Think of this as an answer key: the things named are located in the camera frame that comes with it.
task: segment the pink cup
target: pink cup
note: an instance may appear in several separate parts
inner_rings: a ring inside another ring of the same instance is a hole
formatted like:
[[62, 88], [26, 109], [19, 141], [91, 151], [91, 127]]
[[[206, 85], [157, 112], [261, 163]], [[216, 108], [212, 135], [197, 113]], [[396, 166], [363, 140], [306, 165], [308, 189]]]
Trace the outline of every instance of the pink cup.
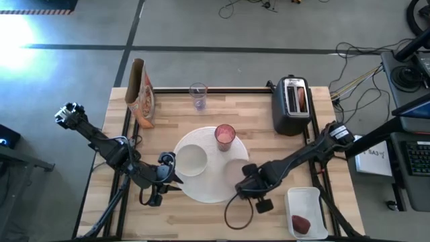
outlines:
[[216, 143], [220, 151], [228, 151], [231, 148], [236, 131], [228, 124], [221, 124], [215, 130]]

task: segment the paper bag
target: paper bag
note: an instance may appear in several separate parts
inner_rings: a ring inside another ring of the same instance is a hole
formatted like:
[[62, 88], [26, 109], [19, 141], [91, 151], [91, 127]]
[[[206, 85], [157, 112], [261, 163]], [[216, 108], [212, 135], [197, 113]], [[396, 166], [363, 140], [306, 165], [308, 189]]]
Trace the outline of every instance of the paper bag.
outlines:
[[154, 89], [142, 59], [133, 60], [125, 100], [140, 127], [154, 128]]

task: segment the white bowl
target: white bowl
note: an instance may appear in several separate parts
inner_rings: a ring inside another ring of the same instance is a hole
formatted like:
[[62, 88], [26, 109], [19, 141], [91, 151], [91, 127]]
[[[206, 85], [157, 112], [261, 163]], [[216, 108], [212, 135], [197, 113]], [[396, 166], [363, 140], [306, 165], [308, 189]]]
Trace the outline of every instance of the white bowl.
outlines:
[[198, 145], [185, 145], [176, 154], [176, 171], [186, 176], [197, 176], [208, 166], [208, 156]]

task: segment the white container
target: white container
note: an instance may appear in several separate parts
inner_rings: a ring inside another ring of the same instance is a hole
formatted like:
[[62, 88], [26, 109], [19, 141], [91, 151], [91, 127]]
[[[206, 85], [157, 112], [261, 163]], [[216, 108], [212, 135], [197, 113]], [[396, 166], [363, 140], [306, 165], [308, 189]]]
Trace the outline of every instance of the white container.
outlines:
[[[324, 227], [319, 196], [320, 191], [317, 188], [290, 188], [285, 194], [288, 230], [295, 238], [315, 240], [329, 236], [329, 232]], [[307, 234], [303, 235], [293, 229], [293, 215], [309, 220], [310, 228]]]

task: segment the computer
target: computer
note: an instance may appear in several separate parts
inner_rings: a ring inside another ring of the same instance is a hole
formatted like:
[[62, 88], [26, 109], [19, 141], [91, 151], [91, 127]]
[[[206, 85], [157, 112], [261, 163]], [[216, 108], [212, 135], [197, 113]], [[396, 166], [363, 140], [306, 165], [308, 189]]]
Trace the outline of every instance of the computer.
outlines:
[[[395, 109], [392, 115], [430, 119], [430, 93]], [[409, 164], [409, 173], [430, 176], [430, 142], [404, 141], [400, 145]]]
[[430, 93], [391, 112], [393, 116], [430, 119]]

